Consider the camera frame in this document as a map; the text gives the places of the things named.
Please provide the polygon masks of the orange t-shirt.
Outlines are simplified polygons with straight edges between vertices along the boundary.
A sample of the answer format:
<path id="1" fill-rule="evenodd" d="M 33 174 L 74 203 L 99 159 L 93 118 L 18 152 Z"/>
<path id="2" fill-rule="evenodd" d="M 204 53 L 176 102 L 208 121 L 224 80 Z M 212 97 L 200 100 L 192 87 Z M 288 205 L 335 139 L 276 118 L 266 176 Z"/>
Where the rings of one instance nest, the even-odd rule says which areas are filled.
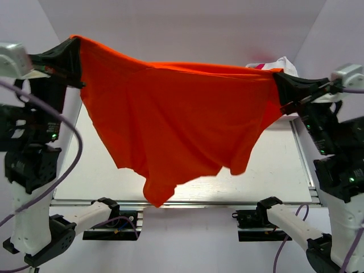
<path id="1" fill-rule="evenodd" d="M 79 36 L 80 96 L 118 168 L 146 180 L 159 207 L 178 185 L 221 168 L 243 174 L 264 129 L 281 116 L 274 70 L 133 59 Z"/>

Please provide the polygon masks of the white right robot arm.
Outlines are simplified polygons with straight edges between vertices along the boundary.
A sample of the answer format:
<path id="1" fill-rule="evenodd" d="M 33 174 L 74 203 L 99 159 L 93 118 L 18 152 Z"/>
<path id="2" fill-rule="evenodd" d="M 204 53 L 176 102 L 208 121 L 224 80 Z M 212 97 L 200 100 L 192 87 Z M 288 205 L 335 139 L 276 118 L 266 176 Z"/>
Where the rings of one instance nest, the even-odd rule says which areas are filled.
<path id="1" fill-rule="evenodd" d="M 257 221 L 284 231 L 305 251 L 316 272 L 363 271 L 363 118 L 340 122 L 337 78 L 307 80 L 275 73 L 281 111 L 297 113 L 322 155 L 315 171 L 330 219 L 330 233 L 310 227 L 276 197 L 257 204 Z"/>

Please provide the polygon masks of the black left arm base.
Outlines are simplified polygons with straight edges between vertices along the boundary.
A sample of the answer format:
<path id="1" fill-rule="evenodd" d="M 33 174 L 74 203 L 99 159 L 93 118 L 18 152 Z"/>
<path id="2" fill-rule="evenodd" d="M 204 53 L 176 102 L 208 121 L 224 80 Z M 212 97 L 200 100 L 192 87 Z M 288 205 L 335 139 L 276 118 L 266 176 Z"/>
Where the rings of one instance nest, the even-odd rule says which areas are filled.
<path id="1" fill-rule="evenodd" d="M 86 230 L 84 241 L 136 241 L 142 229 L 143 213 L 137 210 L 121 210 L 123 218 Z"/>

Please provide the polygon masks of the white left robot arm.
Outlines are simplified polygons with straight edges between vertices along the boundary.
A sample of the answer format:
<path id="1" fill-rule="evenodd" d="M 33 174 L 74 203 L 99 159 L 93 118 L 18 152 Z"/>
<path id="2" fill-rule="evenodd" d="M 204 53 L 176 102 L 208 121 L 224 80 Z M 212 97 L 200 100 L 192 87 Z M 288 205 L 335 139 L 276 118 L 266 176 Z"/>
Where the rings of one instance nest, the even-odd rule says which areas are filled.
<path id="1" fill-rule="evenodd" d="M 30 55 L 20 43 L 1 44 L 1 76 L 14 82 L 1 86 L 13 91 L 23 106 L 1 105 L 1 151 L 5 177 L 13 195 L 13 234 L 3 247 L 22 253 L 26 265 L 36 268 L 64 253 L 80 233 L 119 223 L 116 201 L 100 198 L 80 214 L 49 215 L 61 149 L 52 147 L 62 125 L 68 87 L 81 89 L 80 40 L 70 38 L 53 49 Z"/>

